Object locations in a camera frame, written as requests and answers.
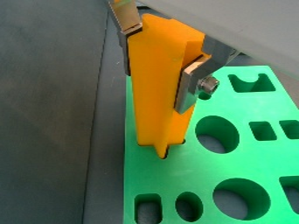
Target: rectangular hole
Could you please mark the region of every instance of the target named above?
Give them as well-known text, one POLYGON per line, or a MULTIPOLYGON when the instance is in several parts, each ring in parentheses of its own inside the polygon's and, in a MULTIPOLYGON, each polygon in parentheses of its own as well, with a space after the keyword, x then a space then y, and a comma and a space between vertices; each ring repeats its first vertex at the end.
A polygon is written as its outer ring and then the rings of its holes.
POLYGON ((285 196, 294 212, 299 214, 299 177, 282 177, 280 179, 281 185, 285 189, 285 196))
POLYGON ((235 74, 229 76, 231 86, 238 93, 272 92, 277 88, 265 73, 258 75, 254 82, 243 81, 235 74))
POLYGON ((258 141, 277 140, 277 133, 269 122, 251 122, 249 126, 258 141))
POLYGON ((299 122, 296 120, 281 121, 285 134, 290 139, 299 139, 299 122))
POLYGON ((135 222, 157 224, 163 221, 162 198, 157 193, 139 194, 135 197, 135 222))

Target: square hole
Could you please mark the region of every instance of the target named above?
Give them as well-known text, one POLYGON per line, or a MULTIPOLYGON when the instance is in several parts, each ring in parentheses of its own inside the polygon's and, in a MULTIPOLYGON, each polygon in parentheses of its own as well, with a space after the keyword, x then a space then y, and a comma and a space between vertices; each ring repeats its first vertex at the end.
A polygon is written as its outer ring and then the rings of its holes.
POLYGON ((285 196, 290 206, 294 209, 294 212, 299 214, 299 177, 282 177, 280 181, 285 189, 285 196))
POLYGON ((281 126, 285 130, 285 134, 290 139, 299 139, 299 122, 290 120, 290 121, 281 121, 281 126))
POLYGON ((249 125, 258 141, 277 140, 277 133, 269 122, 251 122, 249 125))
POLYGON ((163 221, 162 198, 157 193, 135 197, 135 223, 158 224, 163 221))

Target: orange plastic piece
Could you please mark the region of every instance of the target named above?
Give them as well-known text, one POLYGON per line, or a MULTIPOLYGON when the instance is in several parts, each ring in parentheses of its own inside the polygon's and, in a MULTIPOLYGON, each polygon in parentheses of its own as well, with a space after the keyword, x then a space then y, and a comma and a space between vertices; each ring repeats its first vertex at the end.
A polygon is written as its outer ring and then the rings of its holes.
POLYGON ((193 117, 194 106, 181 115, 174 103, 181 71, 203 54, 205 34, 150 14, 143 24, 143 31, 129 38, 137 138, 165 158, 169 146, 183 143, 193 117))

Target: metal bracket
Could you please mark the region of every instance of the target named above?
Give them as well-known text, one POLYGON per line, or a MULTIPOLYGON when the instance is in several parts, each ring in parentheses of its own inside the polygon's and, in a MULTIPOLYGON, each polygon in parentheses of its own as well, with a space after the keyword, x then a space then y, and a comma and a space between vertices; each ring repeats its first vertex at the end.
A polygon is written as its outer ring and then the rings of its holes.
POLYGON ((107 2, 109 12, 118 29, 119 45, 123 47, 126 74, 131 74, 127 39, 143 30, 135 0, 115 0, 107 2))
POLYGON ((181 84, 177 93, 175 111, 183 114, 195 104, 201 91, 211 95, 219 81, 213 77, 227 63, 239 55, 233 47, 219 42, 215 38, 206 35, 202 51, 210 54, 210 58, 201 56, 183 70, 181 84))

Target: green foam board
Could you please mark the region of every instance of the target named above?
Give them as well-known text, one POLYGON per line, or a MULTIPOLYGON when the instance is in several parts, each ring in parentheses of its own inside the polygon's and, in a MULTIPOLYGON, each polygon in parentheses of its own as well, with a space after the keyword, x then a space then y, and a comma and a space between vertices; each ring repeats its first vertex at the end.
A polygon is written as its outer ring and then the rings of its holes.
POLYGON ((269 66, 227 66, 214 75, 219 89, 198 100, 186 143, 171 146, 167 159, 158 157, 154 147, 137 143, 127 78, 126 224, 143 218, 137 212, 141 203, 158 205, 161 223, 299 223, 285 192, 299 187, 298 108, 269 66), (199 142, 202 135, 215 137, 226 153, 209 150, 199 142), (218 208, 218 191, 247 202, 242 220, 218 208), (177 200, 190 204, 190 218, 178 214, 177 200))

